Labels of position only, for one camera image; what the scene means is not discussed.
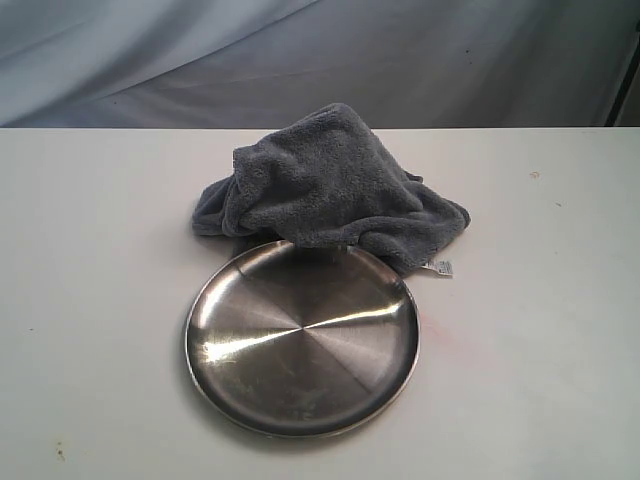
stain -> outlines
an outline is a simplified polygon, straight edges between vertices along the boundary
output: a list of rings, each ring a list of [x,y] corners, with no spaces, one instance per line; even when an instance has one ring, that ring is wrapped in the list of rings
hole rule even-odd
[[[64,456],[64,450],[62,450],[62,442],[56,442],[56,455],[58,457],[58,460],[60,460],[61,462],[66,462],[67,459]]]

towel tag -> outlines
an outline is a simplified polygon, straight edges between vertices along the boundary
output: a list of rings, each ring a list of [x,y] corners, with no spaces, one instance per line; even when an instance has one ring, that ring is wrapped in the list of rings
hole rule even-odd
[[[451,267],[451,262],[448,262],[446,260],[440,260],[439,262],[429,261],[425,263],[422,268],[436,272],[438,275],[453,277],[453,268]]]

gray towel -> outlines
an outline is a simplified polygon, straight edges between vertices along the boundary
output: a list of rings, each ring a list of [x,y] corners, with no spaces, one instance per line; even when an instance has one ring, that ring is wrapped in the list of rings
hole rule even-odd
[[[233,167],[202,193],[196,234],[357,245],[406,275],[470,222],[464,208],[402,170],[343,104],[237,148]]]

white table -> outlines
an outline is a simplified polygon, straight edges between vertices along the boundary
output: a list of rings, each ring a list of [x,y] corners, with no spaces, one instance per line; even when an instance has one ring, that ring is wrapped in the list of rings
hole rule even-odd
[[[639,478],[640,130],[380,131],[473,220],[408,280],[407,390],[325,441],[231,425],[181,352],[231,251],[194,202],[264,133],[0,131],[0,478]]]

stainless steel plate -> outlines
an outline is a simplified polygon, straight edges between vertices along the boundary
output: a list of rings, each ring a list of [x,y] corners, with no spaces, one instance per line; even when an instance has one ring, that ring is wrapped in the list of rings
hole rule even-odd
[[[201,392],[268,435],[328,435],[380,412],[419,345],[403,281],[363,250],[280,241],[231,260],[198,295],[185,333]]]

